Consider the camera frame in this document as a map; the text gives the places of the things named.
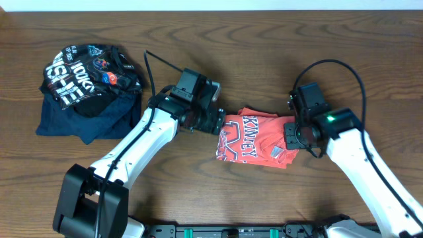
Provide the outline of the orange red t-shirt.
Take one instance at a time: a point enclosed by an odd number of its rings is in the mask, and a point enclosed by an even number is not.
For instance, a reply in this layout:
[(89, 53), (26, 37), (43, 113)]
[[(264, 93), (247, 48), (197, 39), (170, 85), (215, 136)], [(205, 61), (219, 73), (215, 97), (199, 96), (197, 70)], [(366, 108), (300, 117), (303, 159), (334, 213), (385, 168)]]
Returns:
[(284, 126), (293, 116), (278, 116), (242, 108), (227, 115), (219, 134), (216, 159), (232, 163), (285, 169), (298, 154), (289, 150)]

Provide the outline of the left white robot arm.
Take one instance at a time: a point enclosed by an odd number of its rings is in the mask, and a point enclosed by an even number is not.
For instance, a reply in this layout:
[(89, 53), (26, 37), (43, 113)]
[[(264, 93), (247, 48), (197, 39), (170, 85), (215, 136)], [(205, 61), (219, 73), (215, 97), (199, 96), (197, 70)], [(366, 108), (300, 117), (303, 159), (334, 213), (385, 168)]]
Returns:
[(64, 237), (142, 237), (145, 226), (128, 215), (129, 193), (155, 154), (185, 127), (217, 135), (225, 111), (218, 93), (158, 93), (136, 127), (90, 167), (65, 174), (52, 227)]

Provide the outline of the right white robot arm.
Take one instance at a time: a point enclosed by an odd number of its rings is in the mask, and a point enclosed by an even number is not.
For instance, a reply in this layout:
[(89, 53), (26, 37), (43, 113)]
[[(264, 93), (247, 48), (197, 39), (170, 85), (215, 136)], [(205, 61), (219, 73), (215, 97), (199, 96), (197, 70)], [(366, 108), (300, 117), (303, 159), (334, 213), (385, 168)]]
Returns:
[(422, 236), (422, 205), (380, 157), (349, 108), (297, 111), (284, 129), (288, 150), (319, 148), (344, 172), (374, 217), (377, 236)]

